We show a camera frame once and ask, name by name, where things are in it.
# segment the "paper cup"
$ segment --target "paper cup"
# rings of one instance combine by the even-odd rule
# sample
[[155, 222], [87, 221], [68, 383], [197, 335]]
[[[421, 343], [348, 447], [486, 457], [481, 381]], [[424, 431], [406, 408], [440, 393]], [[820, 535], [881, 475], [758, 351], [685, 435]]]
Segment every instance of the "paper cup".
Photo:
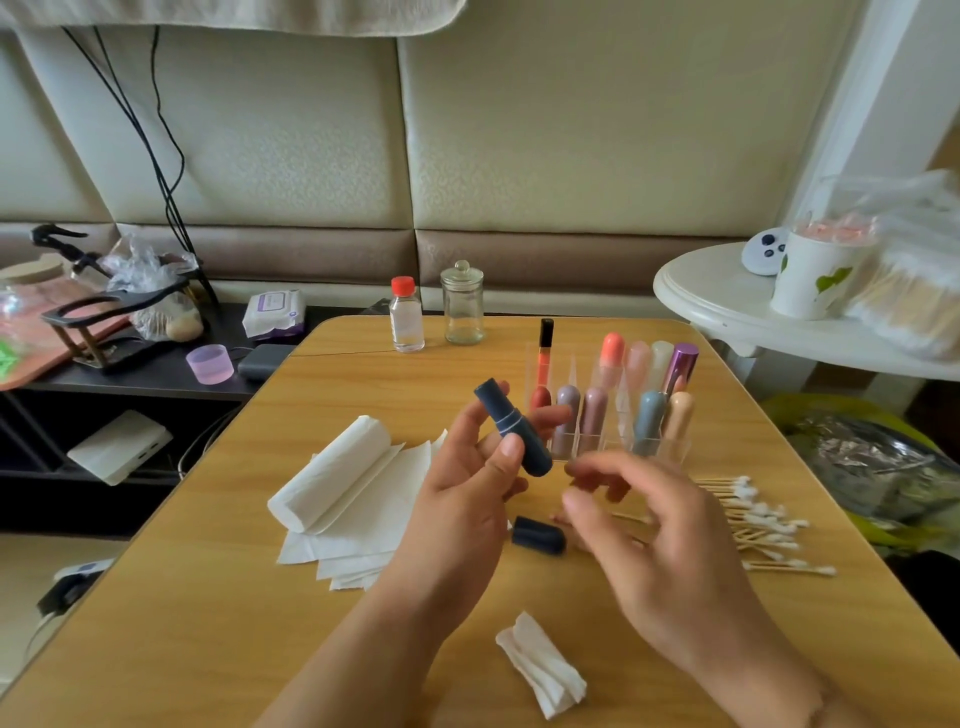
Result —
[[813, 321], [827, 318], [875, 240], [830, 243], [791, 232], [777, 274], [770, 307], [783, 316]]

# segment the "right hand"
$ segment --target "right hand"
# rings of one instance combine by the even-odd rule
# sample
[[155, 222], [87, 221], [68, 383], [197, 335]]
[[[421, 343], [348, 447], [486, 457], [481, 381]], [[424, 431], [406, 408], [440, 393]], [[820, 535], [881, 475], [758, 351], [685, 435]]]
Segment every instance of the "right hand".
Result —
[[[822, 681], [760, 604], [713, 495], [624, 451], [585, 454], [566, 471], [576, 486], [564, 493], [566, 514], [643, 639], [722, 707], [729, 700], [756, 700], [739, 693], [745, 684], [760, 688], [756, 679], [767, 674], [816, 701]], [[614, 502], [631, 489], [646, 497], [660, 523], [649, 545], [633, 541], [593, 499], [590, 493], [600, 486], [608, 486]]]

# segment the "plastic bottle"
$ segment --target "plastic bottle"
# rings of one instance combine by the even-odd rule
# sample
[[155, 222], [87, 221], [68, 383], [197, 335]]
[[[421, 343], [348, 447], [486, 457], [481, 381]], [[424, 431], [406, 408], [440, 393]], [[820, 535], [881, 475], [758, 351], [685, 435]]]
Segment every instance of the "plastic bottle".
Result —
[[410, 276], [397, 276], [390, 281], [394, 299], [390, 301], [390, 328], [394, 332], [394, 349], [418, 352], [423, 348], [423, 306], [417, 298], [417, 284]]

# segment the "cotton swab pile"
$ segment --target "cotton swab pile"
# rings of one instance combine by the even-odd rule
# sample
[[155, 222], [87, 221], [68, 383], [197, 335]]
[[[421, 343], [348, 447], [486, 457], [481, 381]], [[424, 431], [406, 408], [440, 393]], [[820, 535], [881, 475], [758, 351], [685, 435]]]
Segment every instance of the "cotton swab pile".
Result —
[[755, 502], [759, 491], [750, 483], [750, 477], [740, 475], [727, 478], [701, 478], [697, 485], [712, 493], [723, 505], [727, 522], [733, 532], [737, 550], [756, 552], [765, 560], [744, 560], [747, 571], [792, 571], [836, 576], [834, 567], [810, 566], [802, 559], [788, 559], [784, 550], [797, 551], [800, 545], [794, 539], [797, 530], [807, 528], [804, 519], [787, 519], [782, 505], [772, 508], [764, 502]]

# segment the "brown padded panel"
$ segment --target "brown padded panel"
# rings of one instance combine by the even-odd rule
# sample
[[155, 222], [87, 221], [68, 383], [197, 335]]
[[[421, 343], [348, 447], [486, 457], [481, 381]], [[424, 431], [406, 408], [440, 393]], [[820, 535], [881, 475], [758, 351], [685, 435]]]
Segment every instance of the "brown padded panel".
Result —
[[[30, 231], [43, 220], [33, 223], [0, 223], [0, 268], [16, 263], [36, 260], [49, 248], [35, 248], [30, 240]], [[82, 251], [89, 253], [107, 253], [119, 239], [119, 233], [113, 223], [61, 223], [61, 228], [73, 232], [85, 232], [88, 237], [65, 237], [62, 240], [73, 243]]]
[[[169, 228], [120, 225], [169, 246]], [[413, 231], [190, 226], [190, 239], [214, 279], [389, 283], [417, 275]]]
[[727, 238], [539, 232], [417, 231], [420, 284], [461, 258], [484, 272], [484, 285], [512, 290], [652, 293], [654, 276], [678, 255]]

